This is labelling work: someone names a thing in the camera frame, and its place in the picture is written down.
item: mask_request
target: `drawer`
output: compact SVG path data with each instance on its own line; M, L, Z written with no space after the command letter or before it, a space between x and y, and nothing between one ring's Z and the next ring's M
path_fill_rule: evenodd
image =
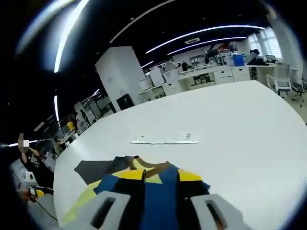
M248 70L247 67L235 68L235 69L232 69L232 74L233 74L233 76L235 76L235 75L246 75L246 74L249 75L249 70Z
M234 78L232 76L215 79L215 84L216 85L232 83L232 82L234 82Z
M162 85L163 89L164 90L171 90L171 89L174 89L174 88L180 88L180 84L179 84L179 81L173 81L171 83L166 83L164 85Z
M249 74L244 74L244 75L235 75L234 74L234 82L249 81L249 80L250 80L250 75Z
M214 72L214 77L215 77L215 79L217 79L217 78L223 78L223 77L229 77L229 76L232 76L232 71L231 71L231 69L220 70L220 71Z
M180 92L182 92L181 88L174 88L174 89L166 90L165 95L169 96L169 95L173 95L173 94L180 93Z

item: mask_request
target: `white table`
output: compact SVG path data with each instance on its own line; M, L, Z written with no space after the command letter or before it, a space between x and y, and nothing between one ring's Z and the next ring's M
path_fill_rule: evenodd
M138 145L142 135L191 133L199 144ZM256 230L278 229L306 188L307 127L281 97L257 81L171 95L100 119L57 159L54 203L60 225L87 187L81 160L139 155L200 175Z

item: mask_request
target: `black ceiling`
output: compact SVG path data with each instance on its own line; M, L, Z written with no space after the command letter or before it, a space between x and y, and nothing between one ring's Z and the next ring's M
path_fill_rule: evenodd
M257 30L231 28L194 34L167 44L149 54L149 49L174 37L219 25L244 24L267 26L266 9L255 0L204 1L176 0L145 15L115 41L109 41L128 23L165 0L89 0L75 24L64 48L60 71L54 74L44 65L46 42L57 18L65 17L63 9L32 40L27 49L14 62L7 60L4 84L1 86L1 141L12 143L18 131L33 130L40 122L54 114L53 97L59 97L59 115L65 116L73 105L101 88L94 65L110 46L132 46L141 65L149 61L161 62L167 53L182 48L184 41L199 37L201 41L247 36ZM17 21L16 31L11 33L8 43L9 56L22 32L47 1L38 1L35 7L14 6L11 11Z

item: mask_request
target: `hand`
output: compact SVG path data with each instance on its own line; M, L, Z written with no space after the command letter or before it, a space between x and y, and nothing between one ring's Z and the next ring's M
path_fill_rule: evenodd
M32 202L36 202L37 197L32 195L28 188L18 189L17 192L18 192L18 194L19 194L19 196L21 197L22 200L30 200Z

